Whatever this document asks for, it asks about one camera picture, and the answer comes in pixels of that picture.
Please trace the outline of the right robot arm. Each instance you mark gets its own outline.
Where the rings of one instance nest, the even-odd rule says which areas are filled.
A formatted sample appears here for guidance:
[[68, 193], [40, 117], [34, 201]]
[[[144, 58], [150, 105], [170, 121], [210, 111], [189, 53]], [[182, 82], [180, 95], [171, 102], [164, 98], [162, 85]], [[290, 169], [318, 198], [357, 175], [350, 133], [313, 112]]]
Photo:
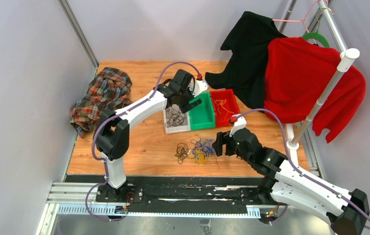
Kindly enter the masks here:
[[243, 128], [218, 132], [213, 148], [218, 156], [236, 155], [263, 176], [256, 197], [263, 204], [283, 203], [310, 213], [338, 235], [360, 235], [368, 221], [367, 195], [333, 185], [272, 148], [263, 147], [255, 134]]

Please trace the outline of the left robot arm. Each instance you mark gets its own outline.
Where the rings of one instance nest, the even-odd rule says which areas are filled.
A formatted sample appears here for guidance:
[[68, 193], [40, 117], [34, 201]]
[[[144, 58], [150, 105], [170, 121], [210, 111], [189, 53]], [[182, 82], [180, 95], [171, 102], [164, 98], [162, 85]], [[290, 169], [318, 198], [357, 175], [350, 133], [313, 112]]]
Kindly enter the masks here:
[[108, 196], [113, 201], [122, 202], [127, 196], [123, 157], [129, 148], [130, 131], [148, 117], [173, 105], [187, 113], [201, 104], [197, 96], [207, 89], [208, 84], [201, 77], [195, 78], [185, 70], [178, 70], [172, 79], [158, 82], [138, 101], [116, 111], [105, 109], [102, 112], [92, 149], [101, 154], [99, 160], [104, 162]]

